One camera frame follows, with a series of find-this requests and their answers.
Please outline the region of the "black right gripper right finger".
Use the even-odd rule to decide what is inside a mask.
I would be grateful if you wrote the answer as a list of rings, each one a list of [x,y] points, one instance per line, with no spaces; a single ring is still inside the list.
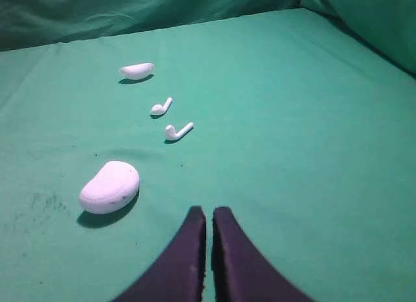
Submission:
[[[311,301],[254,246],[229,207],[213,212],[216,301]]]

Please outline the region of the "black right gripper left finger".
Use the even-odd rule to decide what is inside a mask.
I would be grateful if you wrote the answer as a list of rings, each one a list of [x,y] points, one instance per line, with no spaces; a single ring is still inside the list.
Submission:
[[[201,301],[206,263],[205,214],[190,207],[179,230],[152,265],[115,301]]]

